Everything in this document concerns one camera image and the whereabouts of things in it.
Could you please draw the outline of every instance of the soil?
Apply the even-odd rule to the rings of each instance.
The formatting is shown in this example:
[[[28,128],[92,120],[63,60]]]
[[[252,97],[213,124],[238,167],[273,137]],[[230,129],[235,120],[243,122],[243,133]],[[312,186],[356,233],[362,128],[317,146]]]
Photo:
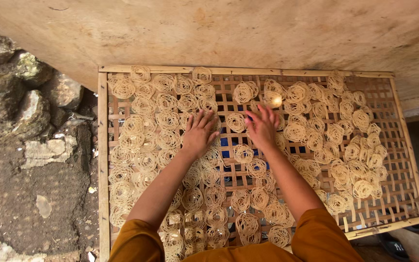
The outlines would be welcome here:
[[[85,90],[78,112],[95,117],[96,97]],[[65,163],[20,169],[24,141],[7,135],[11,123],[0,123],[0,241],[21,254],[45,253],[45,261],[88,261],[98,256],[98,188],[96,119],[69,127],[63,133],[78,146]],[[53,211],[42,218],[36,197],[49,200]]]

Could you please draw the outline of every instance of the left hand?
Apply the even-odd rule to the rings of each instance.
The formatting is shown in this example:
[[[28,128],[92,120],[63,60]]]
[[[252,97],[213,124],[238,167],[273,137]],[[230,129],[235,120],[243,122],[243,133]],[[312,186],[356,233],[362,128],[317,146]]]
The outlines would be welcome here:
[[[204,117],[203,114],[204,110],[200,110],[196,119],[190,116],[185,128],[185,135],[183,136],[182,151],[195,159],[201,158],[216,136],[219,135],[219,131],[210,132],[216,122],[216,119],[209,121],[212,119],[213,111],[209,111]]]

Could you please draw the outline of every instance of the grid lattice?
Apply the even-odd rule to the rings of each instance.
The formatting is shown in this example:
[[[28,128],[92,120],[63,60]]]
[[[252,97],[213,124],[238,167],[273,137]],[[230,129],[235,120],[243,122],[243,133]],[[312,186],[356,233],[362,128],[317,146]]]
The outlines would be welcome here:
[[[182,74],[191,78],[191,74]],[[233,158],[233,146],[237,144],[248,144],[255,151],[257,158],[266,160],[263,153],[256,148],[251,142],[247,134],[235,133],[229,128],[226,128],[225,117],[232,112],[239,112],[244,116],[245,110],[250,110],[250,104],[237,104],[232,99],[232,93],[237,84],[241,81],[254,81],[260,86],[260,94],[255,100],[259,101],[263,94],[263,84],[266,78],[272,78],[278,81],[281,85],[287,88],[297,81],[304,81],[306,83],[316,83],[326,86],[325,76],[283,76],[283,75],[213,75],[213,81],[210,83],[216,89],[216,94],[213,98],[218,103],[218,116],[222,122],[221,143],[219,151],[223,156],[224,165],[219,167],[221,171],[221,186],[227,190],[227,198],[223,203],[224,207],[230,206],[230,195],[236,189],[252,189],[255,187],[254,181],[247,174],[245,164],[237,163]],[[384,165],[388,170],[389,176],[387,181],[382,181],[383,196],[381,199],[354,199],[354,208],[346,213],[334,215],[337,224],[345,232],[362,229],[364,227],[372,227],[378,224],[387,224],[396,222],[402,219],[419,216],[419,194],[417,191],[416,181],[413,171],[411,170],[410,156],[408,147],[404,139],[404,133],[399,122],[398,108],[393,97],[390,80],[388,78],[369,78],[349,76],[346,78],[346,84],[350,91],[363,91],[367,98],[367,104],[374,114],[373,123],[381,127],[381,143],[387,148],[388,156],[384,159]],[[173,90],[172,95],[176,98],[179,96]],[[121,132],[121,122],[131,114],[130,109],[131,99],[118,99],[110,92],[108,92],[108,147],[111,150],[114,146],[119,144],[119,134]],[[288,114],[281,108],[275,110],[276,113],[284,116],[287,120]],[[312,113],[305,114],[309,119]],[[339,113],[329,112],[324,122],[327,124],[335,123],[340,120]],[[345,146],[350,139],[356,135],[366,137],[366,134],[361,133],[358,129],[353,131],[350,136],[345,136],[342,144],[339,146],[341,157],[343,156]],[[301,143],[294,143],[286,141],[286,145],[290,153],[298,154],[305,159],[313,159],[313,152]],[[321,189],[328,193],[334,193],[337,190],[333,187],[334,178],[328,173],[328,166],[322,166],[322,173],[319,176]],[[201,183],[200,189],[202,192],[204,185]],[[278,199],[282,199],[282,193],[276,186],[274,194]],[[266,220],[261,211],[255,210],[252,207],[249,209],[250,213],[259,217],[260,228],[262,232],[262,242],[267,241],[266,233],[272,227],[266,225]],[[238,214],[228,208],[228,227],[235,229],[233,222]],[[227,246],[241,245],[238,233],[231,229],[230,241]],[[119,228],[111,226],[111,244],[117,237]]]

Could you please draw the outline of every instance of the black sandal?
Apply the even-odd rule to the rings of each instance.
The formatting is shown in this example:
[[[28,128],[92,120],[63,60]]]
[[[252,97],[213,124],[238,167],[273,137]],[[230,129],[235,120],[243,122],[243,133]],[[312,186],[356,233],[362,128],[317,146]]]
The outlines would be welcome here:
[[[399,240],[393,238],[389,233],[381,233],[377,236],[381,246],[384,247],[391,257],[400,261],[410,261],[410,257]]]

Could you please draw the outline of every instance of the concrete wall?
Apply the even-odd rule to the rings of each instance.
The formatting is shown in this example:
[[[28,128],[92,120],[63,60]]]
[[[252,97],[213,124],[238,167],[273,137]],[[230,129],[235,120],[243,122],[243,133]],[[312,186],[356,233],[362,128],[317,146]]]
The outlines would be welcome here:
[[[419,0],[0,0],[0,33],[91,90],[100,64],[338,68],[419,98]]]

